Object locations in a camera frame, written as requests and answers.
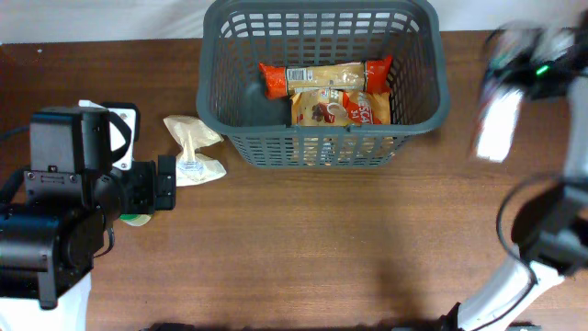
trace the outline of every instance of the wooden table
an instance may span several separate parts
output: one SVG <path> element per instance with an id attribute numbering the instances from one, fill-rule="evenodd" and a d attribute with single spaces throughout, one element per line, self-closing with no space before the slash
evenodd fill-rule
<path id="1" fill-rule="evenodd" d="M 526 105 L 505 163 L 467 158 L 486 35 L 443 34 L 452 102 L 447 122 L 382 168 L 261 170 L 228 141 L 207 149 L 225 165 L 226 177 L 180 188 L 175 210 L 143 227 L 116 224 L 115 249 L 92 272 L 88 330 L 165 321 L 372 325 L 437 318 L 464 301 L 504 259 L 494 234 L 503 195 L 534 172 L 561 169 L 569 126 L 562 100 Z M 135 159 L 152 160 L 180 151 L 162 119 L 197 114 L 199 40 L 1 49 L 0 131 L 27 124 L 42 107 L 80 98 L 134 102 L 142 114 Z M 1 148 L 5 180 L 28 162 L 28 137 Z M 549 291 L 519 320 L 585 330 L 588 276 Z"/>

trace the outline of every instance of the food label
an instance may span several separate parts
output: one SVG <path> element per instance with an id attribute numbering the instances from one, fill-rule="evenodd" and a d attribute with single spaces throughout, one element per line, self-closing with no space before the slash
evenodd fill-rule
<path id="1" fill-rule="evenodd" d="M 388 95 L 332 89 L 303 92 L 292 98 L 292 122 L 303 126 L 390 124 Z"/>
<path id="2" fill-rule="evenodd" d="M 289 81 L 305 81 L 307 80 L 307 72 L 306 68 L 300 69 L 287 69 L 286 71 L 286 78 Z"/>
<path id="3" fill-rule="evenodd" d="M 180 160 L 177 163 L 177 167 L 190 173 L 190 172 L 196 172 L 199 175 L 202 175 L 202 172 L 204 171 L 204 165 L 202 165 L 201 162 L 199 161 L 183 161 Z"/>

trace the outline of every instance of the packaged food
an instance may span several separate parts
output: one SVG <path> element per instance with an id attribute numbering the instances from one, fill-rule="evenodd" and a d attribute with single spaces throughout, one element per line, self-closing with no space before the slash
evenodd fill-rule
<path id="1" fill-rule="evenodd" d="M 386 77 L 392 57 L 363 63 L 345 63 L 306 68 L 273 67 L 259 63 L 270 99 L 321 88 L 358 90 L 372 94 L 390 92 Z"/>
<path id="2" fill-rule="evenodd" d="M 175 179 L 179 187 L 200 185 L 227 174 L 221 162 L 200 154 L 199 149 L 222 142 L 222 136 L 202 120 L 191 116 L 168 116 L 167 130 L 182 147 L 175 160 Z"/>
<path id="3" fill-rule="evenodd" d="M 292 124 L 346 126 L 390 124 L 390 93 L 369 94 L 324 88 L 292 97 Z"/>

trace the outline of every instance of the orange snack wrapper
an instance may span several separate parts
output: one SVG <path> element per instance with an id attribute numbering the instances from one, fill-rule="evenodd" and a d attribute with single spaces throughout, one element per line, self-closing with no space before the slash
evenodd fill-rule
<path id="1" fill-rule="evenodd" d="M 321 88 L 389 93 L 386 78 L 391 64 L 392 57 L 388 56 L 377 61 L 305 68 L 273 67 L 259 63 L 259 70 L 266 79 L 266 96 L 275 99 Z"/>
<path id="2" fill-rule="evenodd" d="M 320 89 L 292 97 L 292 124 L 347 126 L 390 124 L 390 93 Z"/>

